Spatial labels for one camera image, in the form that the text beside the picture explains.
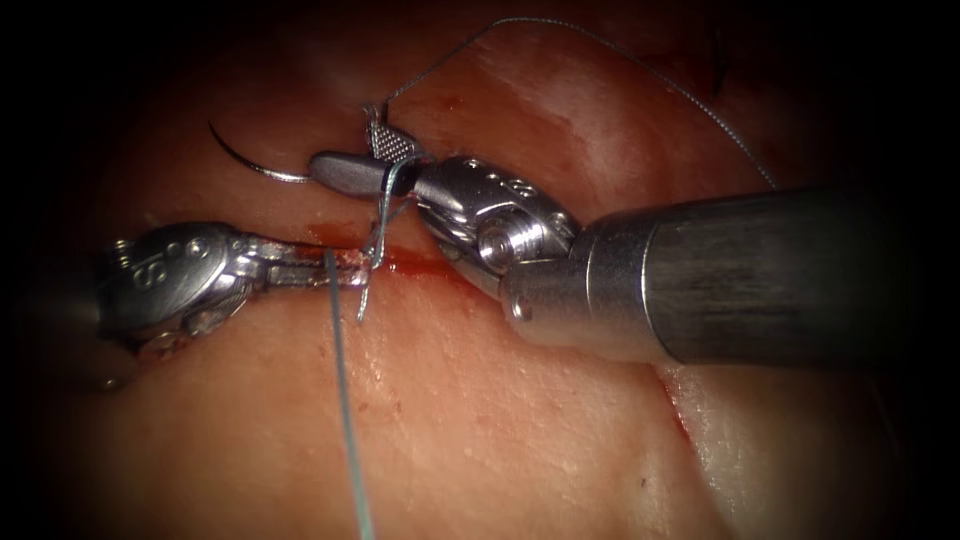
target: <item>red blood stain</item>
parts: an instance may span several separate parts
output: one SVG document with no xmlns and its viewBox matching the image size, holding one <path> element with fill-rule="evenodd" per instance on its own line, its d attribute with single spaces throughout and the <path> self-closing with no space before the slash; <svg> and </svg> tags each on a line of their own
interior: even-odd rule
<svg viewBox="0 0 960 540">
<path fill-rule="evenodd" d="M 298 255 L 303 257 L 323 258 L 324 249 L 329 247 L 357 248 L 363 245 L 364 240 L 349 231 L 356 227 L 344 223 L 324 223 L 310 225 L 307 230 L 325 247 L 303 247 L 298 249 Z M 386 258 L 383 267 L 389 272 L 405 276 L 420 278 L 424 276 L 441 278 L 448 283 L 474 289 L 449 263 L 439 254 L 418 253 L 413 250 L 387 245 Z"/>
<path fill-rule="evenodd" d="M 670 404 L 670 408 L 673 410 L 673 423 L 677 426 L 677 431 L 680 433 L 680 436 L 687 443 L 687 448 L 690 451 L 693 451 L 693 441 L 690 439 L 690 432 L 687 431 L 687 426 L 683 425 L 683 419 L 680 418 L 680 410 L 677 409 L 677 403 L 673 400 L 673 396 L 670 394 L 670 388 L 667 386 L 667 383 L 663 380 L 663 377 L 660 376 L 656 370 L 651 370 L 654 373 L 654 376 L 657 378 L 657 381 L 660 383 L 660 388 L 663 390 L 663 396 L 666 398 L 667 403 Z"/>
</svg>

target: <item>blood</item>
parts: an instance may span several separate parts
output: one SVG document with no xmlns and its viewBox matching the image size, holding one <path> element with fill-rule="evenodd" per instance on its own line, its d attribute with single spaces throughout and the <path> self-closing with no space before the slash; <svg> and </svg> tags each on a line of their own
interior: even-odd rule
<svg viewBox="0 0 960 540">
<path fill-rule="evenodd" d="M 657 378 L 657 381 L 660 383 L 660 389 L 663 390 L 663 396 L 667 399 L 667 403 L 670 404 L 670 408 L 673 410 L 673 423 L 677 426 L 677 431 L 680 433 L 680 436 L 687 443 L 687 448 L 693 451 L 693 441 L 690 439 L 690 432 L 687 430 L 687 426 L 683 425 L 683 418 L 680 417 L 680 409 L 677 408 L 677 403 L 673 400 L 673 396 L 670 394 L 670 388 L 667 386 L 666 381 L 663 380 L 663 377 L 656 369 L 651 368 L 654 376 Z"/>
<path fill-rule="evenodd" d="M 363 245 L 364 239 L 348 231 L 356 229 L 352 223 L 324 223 L 310 225 L 307 230 L 323 244 L 323 247 L 302 247 L 298 249 L 298 255 L 304 257 L 323 258 L 324 249 L 327 246 L 339 248 L 358 248 Z M 381 269 L 388 272 L 411 278 L 435 277 L 453 285 L 475 289 L 466 279 L 463 278 L 450 264 L 440 255 L 438 250 L 433 254 L 425 255 L 410 249 L 395 247 L 387 244 L 386 257 Z"/>
</svg>

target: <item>screw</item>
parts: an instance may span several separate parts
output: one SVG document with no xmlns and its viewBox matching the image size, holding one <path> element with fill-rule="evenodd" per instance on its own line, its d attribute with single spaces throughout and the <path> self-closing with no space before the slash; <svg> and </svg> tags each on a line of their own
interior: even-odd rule
<svg viewBox="0 0 960 540">
<path fill-rule="evenodd" d="M 194 238 L 187 242 L 187 257 L 202 259 L 210 252 L 207 241 L 203 238 Z"/>
</svg>

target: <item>blue suture thread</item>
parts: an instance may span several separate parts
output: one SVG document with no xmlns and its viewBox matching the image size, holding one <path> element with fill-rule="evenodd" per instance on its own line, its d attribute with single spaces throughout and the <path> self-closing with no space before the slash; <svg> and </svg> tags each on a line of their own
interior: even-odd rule
<svg viewBox="0 0 960 540">
<path fill-rule="evenodd" d="M 343 434 L 347 444 L 347 465 L 350 471 L 350 486 L 353 489 L 353 504 L 357 513 L 357 526 L 360 538 L 373 540 L 373 519 L 367 492 L 363 489 L 363 475 L 360 472 L 360 457 L 357 455 L 357 439 L 353 433 L 353 419 L 350 415 L 350 396 L 347 388 L 347 366 L 343 353 L 343 328 L 340 324 L 340 285 L 337 282 L 337 261 L 333 250 L 327 248 L 323 254 L 330 279 L 330 311 L 333 316 L 333 346 L 337 363 L 337 390 L 340 394 L 340 414 L 343 421 Z"/>
<path fill-rule="evenodd" d="M 730 127 L 730 125 L 727 124 L 722 118 L 720 118 L 720 116 L 717 115 L 717 113 L 713 112 L 713 110 L 710 107 L 708 107 L 706 103 L 697 99 L 693 94 L 688 92 L 686 88 L 681 86 L 679 83 L 675 82 L 670 77 L 667 77 L 665 74 L 661 73 L 652 65 L 634 56 L 632 53 L 630 53 L 623 47 L 617 45 L 616 43 L 610 41 L 609 39 L 606 39 L 600 36 L 599 34 L 595 34 L 580 25 L 568 23 L 566 21 L 561 21 L 558 19 L 548 19 L 544 17 L 504 17 L 502 19 L 497 19 L 492 23 L 488 24 L 487 26 L 483 27 L 483 29 L 481 29 L 479 32 L 465 39 L 462 43 L 460 43 L 460 45 L 457 45 L 456 47 L 454 47 L 452 51 L 441 56 L 437 61 L 431 64 L 430 67 L 421 71 L 416 77 L 407 81 L 407 83 L 405 83 L 403 86 L 396 89 L 392 94 L 387 96 L 385 100 L 383 100 L 383 105 L 381 107 L 384 110 L 386 110 L 387 105 L 389 105 L 389 103 L 393 101 L 394 98 L 400 96 L 400 94 L 403 94 L 404 92 L 409 90 L 411 87 L 413 87 L 415 84 L 420 82 L 427 75 L 432 73 L 434 70 L 436 70 L 443 64 L 447 63 L 447 61 L 453 58 L 454 56 L 456 56 L 457 53 L 467 48 L 470 44 L 478 40 L 481 36 L 489 32 L 493 28 L 500 26 L 501 24 L 523 23 L 523 22 L 550 24 L 554 26 L 567 28 L 575 32 L 579 32 L 580 34 L 583 34 L 589 37 L 590 39 L 596 41 L 597 43 L 600 43 L 601 45 L 607 47 L 608 49 L 613 50 L 614 52 L 620 54 L 627 60 L 630 60 L 634 64 L 637 64 L 638 66 L 647 70 L 650 74 L 652 74 L 653 76 L 660 79 L 661 81 L 666 83 L 668 86 L 670 86 L 671 88 L 679 92 L 680 95 L 682 95 L 684 98 L 687 99 L 687 101 L 693 103 L 698 109 L 700 109 L 704 114 L 706 114 L 707 117 L 713 121 L 713 123 L 719 126 L 720 129 L 722 129 L 723 132 L 726 133 L 727 137 L 729 137 L 730 140 L 733 141 L 733 143 L 737 146 L 737 148 L 739 148 L 740 151 L 742 151 L 744 155 L 747 156 L 747 159 L 750 160 L 750 163 L 754 166 L 757 172 L 760 173 L 760 176 L 762 176 L 763 179 L 766 180 L 767 184 L 769 184 L 774 191 L 779 189 L 779 186 L 777 185 L 777 182 L 774 180 L 773 175 L 771 175 L 770 172 L 767 171 L 767 168 L 764 167 L 762 163 L 760 163 L 760 160 L 757 159 L 757 157 L 753 154 L 753 152 L 747 147 L 747 144 L 743 141 L 740 135 L 736 131 L 734 131 L 733 128 Z"/>
<path fill-rule="evenodd" d="M 380 268 L 380 265 L 383 264 L 383 251 L 384 246 L 386 245 L 387 237 L 387 225 L 393 220 L 403 210 L 406 210 L 410 205 L 409 200 L 404 201 L 400 209 L 397 212 L 390 213 L 390 192 L 393 191 L 393 184 L 397 181 L 397 176 L 400 174 L 400 169 L 406 166 L 409 163 L 412 163 L 417 160 L 432 160 L 427 154 L 414 154 L 408 156 L 404 159 L 393 164 L 390 167 L 390 171 L 387 173 L 387 180 L 383 186 L 383 194 L 380 196 L 379 204 L 379 219 L 380 222 L 377 224 L 377 228 L 374 229 L 373 234 L 370 237 L 370 240 L 367 241 L 367 245 L 364 246 L 364 250 L 368 251 L 370 248 L 373 248 L 373 255 L 371 257 L 370 270 L 376 270 Z M 367 312 L 367 301 L 370 297 L 370 283 L 367 282 L 367 286 L 363 288 L 363 292 L 360 293 L 360 308 L 357 310 L 357 323 L 363 322 L 363 315 Z"/>
</svg>

